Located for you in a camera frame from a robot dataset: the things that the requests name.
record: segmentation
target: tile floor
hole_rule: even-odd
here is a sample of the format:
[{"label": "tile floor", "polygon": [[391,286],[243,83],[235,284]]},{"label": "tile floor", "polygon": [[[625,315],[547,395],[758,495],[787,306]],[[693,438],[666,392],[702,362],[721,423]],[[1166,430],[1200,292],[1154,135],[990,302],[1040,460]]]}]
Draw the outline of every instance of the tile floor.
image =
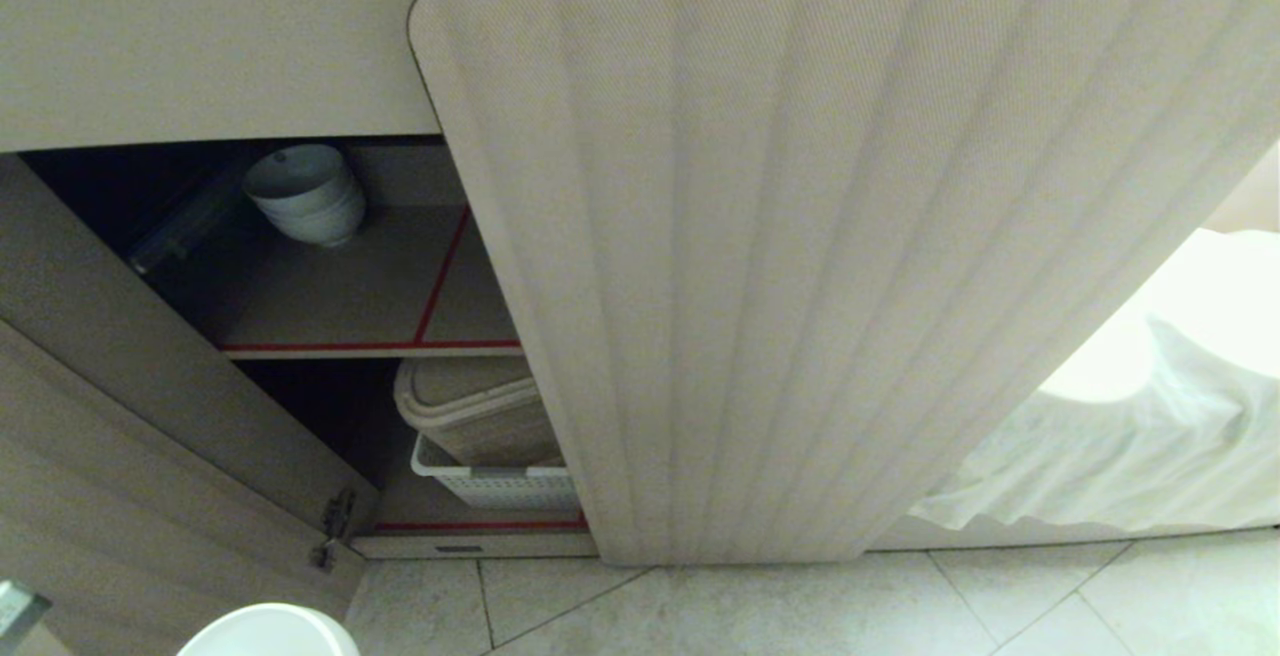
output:
[{"label": "tile floor", "polygon": [[813,566],[374,562],[364,656],[1277,656],[1280,532]]}]

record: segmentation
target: door hinge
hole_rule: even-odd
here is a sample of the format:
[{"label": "door hinge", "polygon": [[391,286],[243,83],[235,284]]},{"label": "door hinge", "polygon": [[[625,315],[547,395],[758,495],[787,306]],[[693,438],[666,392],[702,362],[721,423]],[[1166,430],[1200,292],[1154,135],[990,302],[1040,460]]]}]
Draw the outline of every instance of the door hinge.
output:
[{"label": "door hinge", "polygon": [[351,511],[356,505],[356,492],[352,488],[343,488],[338,496],[329,500],[324,510],[325,542],[311,550],[311,565],[321,571],[333,570],[337,560],[338,545],[347,533],[347,524],[351,523]]}]

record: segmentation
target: white fabric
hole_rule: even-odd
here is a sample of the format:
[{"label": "white fabric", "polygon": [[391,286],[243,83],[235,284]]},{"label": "white fabric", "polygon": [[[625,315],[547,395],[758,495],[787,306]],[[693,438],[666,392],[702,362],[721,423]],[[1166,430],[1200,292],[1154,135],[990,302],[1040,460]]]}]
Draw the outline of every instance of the white fabric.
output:
[{"label": "white fabric", "polygon": [[1280,521],[1280,234],[1199,231],[910,514]]}]

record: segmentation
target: cabinet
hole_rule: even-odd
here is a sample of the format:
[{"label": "cabinet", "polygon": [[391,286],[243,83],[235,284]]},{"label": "cabinet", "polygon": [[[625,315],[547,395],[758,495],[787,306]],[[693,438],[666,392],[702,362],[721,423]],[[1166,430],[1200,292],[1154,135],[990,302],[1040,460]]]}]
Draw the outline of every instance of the cabinet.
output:
[{"label": "cabinet", "polygon": [[[96,250],[100,259],[111,261],[102,278],[128,291],[106,299],[96,313],[87,310],[87,301],[63,305],[73,311],[65,325],[91,338],[87,332],[104,320],[113,323],[113,311],[147,300],[150,310],[132,318],[154,325],[163,314],[173,322],[165,332],[172,336],[179,331],[180,314],[187,322],[182,327],[202,336],[192,338],[197,341],[192,350],[218,351],[202,352],[200,361],[175,364],[174,374],[159,374],[164,382],[152,382],[151,388],[179,398],[184,375],[202,368],[220,369],[218,400],[204,405],[209,422],[224,422],[220,430],[206,434],[218,442],[210,445],[210,452],[232,461],[242,457],[242,451],[259,454],[238,464],[238,470],[234,464],[229,469],[250,486],[257,486],[255,479],[280,478],[280,472],[297,468],[294,459],[315,459],[321,448],[330,460],[342,460],[352,478],[367,482],[364,518],[357,519],[355,533],[357,550],[367,556],[594,552],[577,511],[470,509],[434,479],[411,472],[416,432],[401,420],[392,397],[398,359],[511,356],[522,351],[447,146],[438,138],[329,142],[344,151],[370,199],[369,215],[355,240],[337,249],[292,242],[250,205],[224,219],[200,246],[146,274],[164,304],[150,288],[140,290],[142,278],[120,263],[128,259],[128,236],[136,238],[140,232],[137,223],[131,223],[137,219],[124,217],[151,214],[152,222],[160,222],[163,217],[156,214],[164,209],[154,204],[180,201],[183,193],[200,187],[201,178],[242,168],[282,142],[183,145],[180,152],[174,146],[127,146],[24,155],[63,201],[79,211],[83,223],[97,231],[97,241],[81,233],[73,250]],[[201,163],[201,152],[209,156],[207,163]],[[122,176],[120,169],[132,170]],[[182,169],[201,173],[197,178],[173,176]],[[113,186],[113,196],[101,195]],[[68,206],[47,192],[45,196],[41,232],[24,245],[31,250],[41,249],[41,241],[58,241],[60,229],[83,231]],[[64,265],[68,275],[76,274],[73,264]],[[87,325],[74,329],[72,322]],[[84,346],[82,338],[72,340]],[[99,354],[101,346],[97,343]],[[221,409],[224,401],[256,402],[264,395],[279,410],[229,414]],[[291,420],[285,413],[310,433],[255,433],[261,424],[248,423]],[[311,437],[319,443],[307,443],[301,450],[310,454],[300,454],[300,442]],[[264,442],[266,438],[279,441]],[[195,450],[201,450],[198,442]],[[224,457],[220,465],[225,464]],[[337,491],[338,486],[325,488]],[[288,495],[283,500],[289,501]],[[303,515],[320,511],[315,504],[298,509]]]}]

